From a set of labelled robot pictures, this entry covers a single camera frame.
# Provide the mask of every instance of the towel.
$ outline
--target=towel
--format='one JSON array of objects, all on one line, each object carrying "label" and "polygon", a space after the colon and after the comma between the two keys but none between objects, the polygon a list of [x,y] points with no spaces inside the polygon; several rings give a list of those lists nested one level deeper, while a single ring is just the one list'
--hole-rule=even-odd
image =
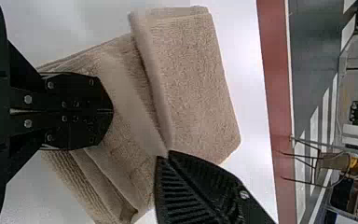
[{"label": "towel", "polygon": [[130,14],[131,34],[38,68],[98,77],[115,107],[97,147],[42,158],[97,224],[133,223],[153,206],[156,156],[220,163],[240,143],[206,7]]}]

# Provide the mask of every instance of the beige towel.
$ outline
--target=beige towel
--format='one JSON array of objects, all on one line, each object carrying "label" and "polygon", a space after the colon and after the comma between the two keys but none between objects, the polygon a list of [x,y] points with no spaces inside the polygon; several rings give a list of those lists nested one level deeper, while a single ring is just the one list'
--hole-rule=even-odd
[{"label": "beige towel", "polygon": [[130,223],[151,208],[156,155],[172,148],[219,163],[240,143],[207,8],[130,20],[132,35],[39,69],[97,76],[115,106],[97,147],[43,153],[96,223]]}]

